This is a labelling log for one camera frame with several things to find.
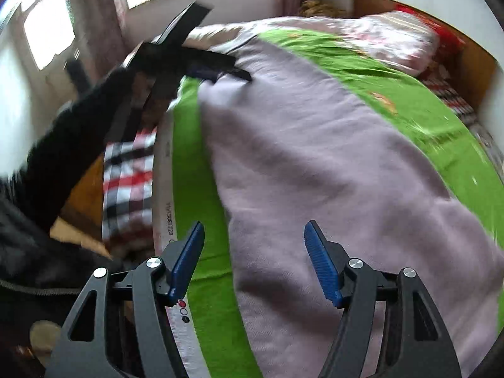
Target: silver bolt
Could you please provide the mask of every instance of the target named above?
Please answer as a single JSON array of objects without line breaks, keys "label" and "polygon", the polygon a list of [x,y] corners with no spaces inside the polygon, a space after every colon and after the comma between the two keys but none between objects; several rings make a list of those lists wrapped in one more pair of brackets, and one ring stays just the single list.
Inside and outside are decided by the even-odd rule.
[{"label": "silver bolt", "polygon": [[99,267],[95,271],[93,271],[93,275],[97,279],[101,279],[103,276],[105,276],[105,274],[107,274],[107,269],[105,269],[105,267]]},{"label": "silver bolt", "polygon": [[352,267],[352,269],[362,269],[362,266],[364,265],[361,259],[350,259],[348,264]]},{"label": "silver bolt", "polygon": [[416,276],[416,271],[414,271],[414,269],[410,269],[410,267],[407,267],[406,269],[404,269],[403,273],[406,277],[409,277],[410,279],[412,279]]},{"label": "silver bolt", "polygon": [[147,260],[147,267],[150,267],[151,269],[158,267],[158,265],[160,264],[161,259],[158,259],[157,257],[151,257],[150,259]]}]

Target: green fabric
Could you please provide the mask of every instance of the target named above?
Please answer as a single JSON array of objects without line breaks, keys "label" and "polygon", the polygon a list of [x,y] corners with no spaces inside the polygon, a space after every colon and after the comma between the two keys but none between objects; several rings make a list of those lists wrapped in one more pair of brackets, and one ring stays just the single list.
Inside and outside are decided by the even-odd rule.
[{"label": "green fabric", "polygon": [[[504,247],[504,186],[477,140],[419,81],[318,31],[272,30],[260,37],[306,58],[337,78],[429,158],[457,199]],[[380,94],[388,100],[377,99]],[[499,320],[504,325],[504,296]]]},{"label": "green fabric", "polygon": [[205,248],[187,291],[201,351],[212,378],[262,377],[233,290],[224,209],[201,133],[199,80],[186,78],[173,118],[173,198],[179,235],[205,226]]}]

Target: beige round object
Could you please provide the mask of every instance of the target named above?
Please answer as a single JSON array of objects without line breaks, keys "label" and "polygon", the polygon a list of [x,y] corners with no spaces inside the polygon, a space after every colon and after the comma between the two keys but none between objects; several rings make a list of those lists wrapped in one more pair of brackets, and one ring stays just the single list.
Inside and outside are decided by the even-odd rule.
[{"label": "beige round object", "polygon": [[30,328],[30,344],[32,352],[40,363],[47,367],[52,350],[60,339],[61,327],[47,320],[34,322]]}]

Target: red pillow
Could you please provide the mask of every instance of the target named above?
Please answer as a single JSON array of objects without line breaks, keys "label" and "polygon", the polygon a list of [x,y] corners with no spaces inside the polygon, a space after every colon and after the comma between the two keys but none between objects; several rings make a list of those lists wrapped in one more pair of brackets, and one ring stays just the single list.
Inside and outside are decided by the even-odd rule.
[{"label": "red pillow", "polygon": [[465,42],[457,37],[447,27],[431,20],[424,14],[414,10],[413,8],[406,7],[401,4],[396,5],[397,11],[407,12],[422,20],[424,24],[430,27],[439,36],[439,48],[436,57],[440,60],[448,59],[449,57],[458,54],[464,48]]}]

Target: lavender cloth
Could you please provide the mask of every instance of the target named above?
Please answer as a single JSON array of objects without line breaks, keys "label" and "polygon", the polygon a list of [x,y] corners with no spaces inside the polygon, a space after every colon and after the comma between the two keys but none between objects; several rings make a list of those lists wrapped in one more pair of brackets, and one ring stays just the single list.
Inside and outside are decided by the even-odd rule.
[{"label": "lavender cloth", "polygon": [[[259,39],[233,54],[254,81],[203,83],[198,102],[236,297],[264,377],[318,376],[337,331],[341,313],[303,243],[310,219],[375,269],[416,269],[467,376],[497,336],[500,249],[422,152],[337,80]],[[382,309],[363,376],[377,362]]]}]

